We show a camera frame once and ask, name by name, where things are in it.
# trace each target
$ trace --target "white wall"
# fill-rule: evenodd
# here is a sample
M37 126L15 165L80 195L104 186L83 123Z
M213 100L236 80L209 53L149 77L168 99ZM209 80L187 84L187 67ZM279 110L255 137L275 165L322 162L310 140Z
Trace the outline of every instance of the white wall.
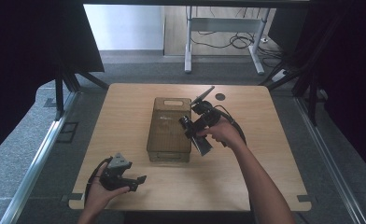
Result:
M99 50L163 49L163 7L84 5Z

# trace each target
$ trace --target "black tool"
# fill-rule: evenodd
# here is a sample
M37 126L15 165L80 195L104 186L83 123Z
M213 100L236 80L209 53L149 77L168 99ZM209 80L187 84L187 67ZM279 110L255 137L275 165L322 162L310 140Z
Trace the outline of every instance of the black tool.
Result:
M230 124L232 124L232 126L234 126L234 128L239 132L244 142L246 141L241 127L239 127L238 123L235 122L235 120L227 111L227 113L224 113L213 107L209 102L204 101L204 98L214 88L215 87L212 86L209 90L198 96L190 104L192 111L194 111L198 115L201 115L195 122L192 122L187 116L179 120L180 124L185 130L186 137L191 140L191 142L195 145L195 147L198 149L202 156L208 153L212 149L212 146L206 140L206 136L197 136L197 133L206 127L212 127L218 124L221 116L226 118L230 122ZM225 147L227 146L224 142L221 142L221 144Z
M123 178L122 174L124 174L125 170L130 169L131 166L132 163L130 161L125 160L120 153L117 153L104 169L99 181L108 190L128 186L130 187L130 191L136 191L140 184L145 183L146 176L143 175L136 179Z

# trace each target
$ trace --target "metal frame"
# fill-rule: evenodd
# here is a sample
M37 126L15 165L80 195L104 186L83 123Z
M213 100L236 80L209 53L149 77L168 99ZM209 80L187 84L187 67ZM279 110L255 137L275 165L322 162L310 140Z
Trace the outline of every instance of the metal frame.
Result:
M72 107L73 102L76 99L76 94L74 92L70 93L66 99L66 110L65 113L61 116L59 120L54 120L49 127L49 131L46 134L39 150L35 154L35 158L33 159L31 165L29 166L28 171L26 172L20 186L17 189L14 197L12 198L5 214L3 215L0 223L16 223L20 214L25 206L33 187L35 186L35 182L40 176L40 173L43 169L44 164L47 161L47 157L58 137L58 133L60 132L63 124L69 114L69 111Z
M361 208L359 206L358 201L356 200L351 188L345 182L343 175L340 172L337 164L334 161L333 156L331 155L328 146L323 140L322 135L320 134L317 126L313 124L313 122L307 116L307 108L303 99L295 98L295 102L300 109L305 125L308 128L312 138L314 139L315 144L317 145L317 150L324 161L326 168L331 175L331 179L334 182L335 187L337 188L340 196L345 204L346 210L351 216L353 222L355 224L364 224L366 223L366 218L361 212Z
M71 92L78 92L80 90L80 84L75 76L75 72L79 75L85 77L89 81L93 82L95 85L101 87L104 90L108 90L109 85L106 84L101 79L93 76L89 72L84 72L75 66L71 66L71 69L65 69L62 65L55 65L55 97L57 104L57 113L55 120L59 120L64 113L63 109L63 83Z
M256 70L259 75L264 75L264 69L262 68L259 57L256 52L259 47L262 33L267 23L267 18L270 13L270 9L266 8L261 20L257 19L245 19L245 18L193 18L192 6L189 7L187 13L187 40L185 50L184 71L185 73L191 72L191 32L193 31L205 31L205 32L239 32L239 33L256 33L256 38L253 46L249 46L250 55L253 63L256 66Z

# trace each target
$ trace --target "aluminum rail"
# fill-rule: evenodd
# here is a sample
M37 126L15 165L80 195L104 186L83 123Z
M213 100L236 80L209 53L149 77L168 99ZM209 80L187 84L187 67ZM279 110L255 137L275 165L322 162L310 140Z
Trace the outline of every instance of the aluminum rail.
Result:
M0 223L2 224L9 224L9 223L16 223L20 214L25 206L33 187L35 186L35 182L40 176L40 173L43 169L44 164L47 161L47 157L56 142L58 137L58 133L60 132L63 124L71 110L72 104L76 99L77 94L71 92L65 102L65 112L63 116L59 120L54 120L49 127L49 131L47 132L43 142L40 145L35 157L28 168L25 176L23 177L20 186L17 189L14 197L12 198L5 214L3 215Z
M296 104L300 109L300 112L303 116L303 120L305 125L307 126L312 138L314 139L315 144L317 145L317 149L324 161L326 168L331 175L331 179L334 182L335 187L337 188L340 196L345 204L346 210L351 216L353 222L355 224L366 224L366 218L361 212L358 201L356 200L354 194L352 193L351 188L345 182L343 175L340 172L337 164L334 161L333 156L331 155L328 146L323 140L322 135L319 132L319 129L314 126L311 120L307 116L307 108L303 102L303 99L295 98Z

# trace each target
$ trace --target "forearm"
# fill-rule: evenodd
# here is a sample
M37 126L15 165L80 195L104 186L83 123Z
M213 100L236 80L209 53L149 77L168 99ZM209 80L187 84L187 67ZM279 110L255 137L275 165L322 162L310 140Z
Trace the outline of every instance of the forearm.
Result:
M260 223L294 223L285 198L245 144L232 146Z
M77 224L92 224L95 223L99 214L95 214L92 211L84 209L78 219Z

